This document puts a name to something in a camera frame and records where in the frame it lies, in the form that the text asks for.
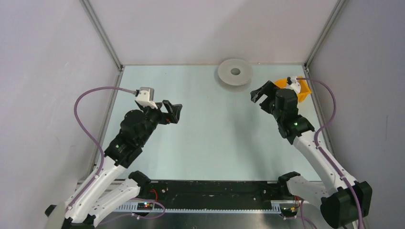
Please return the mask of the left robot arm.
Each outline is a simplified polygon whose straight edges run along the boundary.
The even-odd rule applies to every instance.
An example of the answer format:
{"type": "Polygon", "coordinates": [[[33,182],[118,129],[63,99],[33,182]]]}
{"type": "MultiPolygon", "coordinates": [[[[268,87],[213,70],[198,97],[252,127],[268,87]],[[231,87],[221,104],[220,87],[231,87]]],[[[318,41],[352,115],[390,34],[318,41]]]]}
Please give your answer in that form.
{"type": "Polygon", "coordinates": [[[151,180],[135,171],[119,187],[105,193],[109,185],[126,171],[142,153],[158,125],[179,122],[182,104],[168,100],[156,107],[137,103],[139,109],[127,112],[120,130],[102,152],[101,160],[78,190],[64,202],[50,205],[45,214],[47,229],[94,229],[117,207],[133,198],[147,198],[151,180]]]}

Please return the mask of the white plastic cable spool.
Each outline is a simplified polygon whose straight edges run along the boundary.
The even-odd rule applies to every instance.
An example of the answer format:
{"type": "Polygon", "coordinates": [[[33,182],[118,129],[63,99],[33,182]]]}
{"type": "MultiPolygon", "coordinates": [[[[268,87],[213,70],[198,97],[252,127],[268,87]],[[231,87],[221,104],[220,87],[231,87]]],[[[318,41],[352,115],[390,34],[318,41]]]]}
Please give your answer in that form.
{"type": "Polygon", "coordinates": [[[254,77],[253,67],[242,59],[227,59],[219,64],[215,79],[224,90],[238,93],[246,90],[254,77]]]}

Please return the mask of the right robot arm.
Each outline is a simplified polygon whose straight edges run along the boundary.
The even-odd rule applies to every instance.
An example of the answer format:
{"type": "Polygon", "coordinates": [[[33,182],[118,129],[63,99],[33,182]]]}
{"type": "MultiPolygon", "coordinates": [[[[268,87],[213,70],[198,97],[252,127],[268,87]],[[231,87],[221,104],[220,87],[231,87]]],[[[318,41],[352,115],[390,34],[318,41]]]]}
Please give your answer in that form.
{"type": "Polygon", "coordinates": [[[298,172],[290,172],[278,178],[278,194],[283,199],[299,197],[318,207],[334,229],[353,222],[362,229],[363,218],[369,214],[372,187],[347,172],[319,140],[319,132],[310,121],[298,113],[299,90],[299,82],[288,80],[287,87],[280,88],[268,81],[250,93],[254,103],[266,96],[261,109],[274,117],[281,137],[307,159],[323,183],[316,185],[298,172]]]}

